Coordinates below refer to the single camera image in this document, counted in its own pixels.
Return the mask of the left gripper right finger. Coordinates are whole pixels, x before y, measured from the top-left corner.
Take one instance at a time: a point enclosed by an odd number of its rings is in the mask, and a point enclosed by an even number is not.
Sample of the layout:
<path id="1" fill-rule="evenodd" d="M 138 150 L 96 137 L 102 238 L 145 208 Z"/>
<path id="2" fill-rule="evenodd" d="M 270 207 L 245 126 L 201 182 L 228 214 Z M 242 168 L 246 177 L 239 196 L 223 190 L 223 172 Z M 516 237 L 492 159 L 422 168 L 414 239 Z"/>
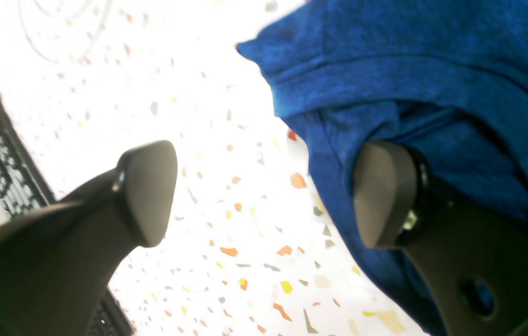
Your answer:
<path id="1" fill-rule="evenodd" d="M 431 171 L 424 156 L 366 142 L 353 172 L 360 238 L 402 251 L 450 336 L 528 336 L 528 224 L 488 210 Z"/>

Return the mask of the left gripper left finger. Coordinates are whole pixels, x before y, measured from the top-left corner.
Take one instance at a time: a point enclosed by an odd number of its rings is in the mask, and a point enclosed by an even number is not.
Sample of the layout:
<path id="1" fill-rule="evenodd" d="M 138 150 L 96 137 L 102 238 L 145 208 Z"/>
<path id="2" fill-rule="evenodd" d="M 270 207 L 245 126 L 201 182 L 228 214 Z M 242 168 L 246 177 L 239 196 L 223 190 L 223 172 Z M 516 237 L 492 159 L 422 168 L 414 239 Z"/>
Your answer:
<path id="1" fill-rule="evenodd" d="M 0 226 L 0 336 L 84 336 L 108 282 L 136 247 L 165 237 L 177 179 L 167 140 L 61 201 Z"/>

